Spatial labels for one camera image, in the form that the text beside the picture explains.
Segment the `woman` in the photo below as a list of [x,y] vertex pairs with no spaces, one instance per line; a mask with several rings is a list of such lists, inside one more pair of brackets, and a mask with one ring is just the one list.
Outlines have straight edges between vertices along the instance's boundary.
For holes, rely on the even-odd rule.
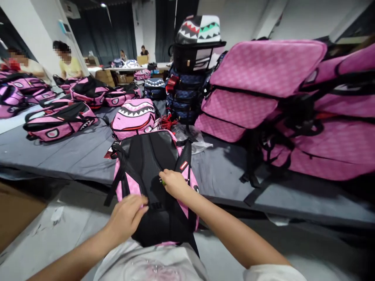
[[53,48],[57,55],[61,58],[61,78],[66,79],[67,77],[83,77],[81,65],[76,57],[71,56],[71,51],[67,44],[61,41],[54,41]]
[[120,51],[120,58],[123,60],[123,62],[126,62],[128,60],[128,57],[125,56],[125,53],[123,50]]
[[[266,240],[195,192],[180,173],[165,169],[159,176],[166,191],[199,215],[245,267],[245,281],[306,281]],[[129,239],[148,211],[147,203],[144,196],[125,197],[102,230],[29,280],[81,280],[105,257],[94,280],[207,281],[204,265],[188,244],[142,248]]]
[[149,63],[150,62],[150,54],[148,53],[148,51],[146,50],[144,45],[142,45],[141,49],[142,49],[141,55],[146,55],[147,56],[147,63]]
[[[18,50],[15,47],[9,47],[8,53],[11,59],[19,63],[20,70],[18,72],[32,74],[35,77],[43,80],[46,84],[51,84],[51,81],[44,71],[44,68],[38,62],[29,59],[21,50]],[[9,65],[12,69],[11,60],[9,60]]]

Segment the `black mesh back panel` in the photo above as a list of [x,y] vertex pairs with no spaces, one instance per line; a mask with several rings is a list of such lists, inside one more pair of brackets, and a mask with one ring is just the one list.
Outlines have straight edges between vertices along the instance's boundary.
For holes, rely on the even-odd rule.
[[[174,170],[179,157],[171,135],[166,131],[136,135],[123,140],[121,146],[127,154],[125,171],[139,184],[150,207],[132,238],[143,247],[167,241],[191,242],[193,234],[188,219],[159,181],[159,172]],[[123,196],[128,195],[125,177],[121,184]]]

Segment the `person's right hand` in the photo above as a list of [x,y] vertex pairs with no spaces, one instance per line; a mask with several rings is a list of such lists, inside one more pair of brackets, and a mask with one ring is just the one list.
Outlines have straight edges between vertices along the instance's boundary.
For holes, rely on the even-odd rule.
[[186,194],[192,190],[179,172],[165,169],[159,176],[164,181],[167,192],[180,201],[184,201]]

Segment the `hand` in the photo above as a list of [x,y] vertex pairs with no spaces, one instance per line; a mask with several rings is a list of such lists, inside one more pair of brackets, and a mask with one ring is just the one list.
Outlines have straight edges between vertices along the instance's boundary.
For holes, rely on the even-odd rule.
[[159,176],[165,183],[166,191],[180,201],[184,201],[188,192],[192,190],[179,172],[165,169]]
[[145,206],[147,203],[147,197],[131,194],[116,204],[108,223],[102,230],[106,235],[106,240],[111,243],[111,249],[134,234],[141,218],[148,210],[148,206]]

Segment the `person's left hand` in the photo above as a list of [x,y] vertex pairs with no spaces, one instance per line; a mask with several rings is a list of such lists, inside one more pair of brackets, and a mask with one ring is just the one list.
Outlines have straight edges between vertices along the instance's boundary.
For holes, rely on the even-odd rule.
[[113,248],[134,234],[141,218],[148,210],[148,206],[145,206],[147,203],[147,197],[131,194],[116,204],[108,223],[102,230],[108,241],[111,241]]

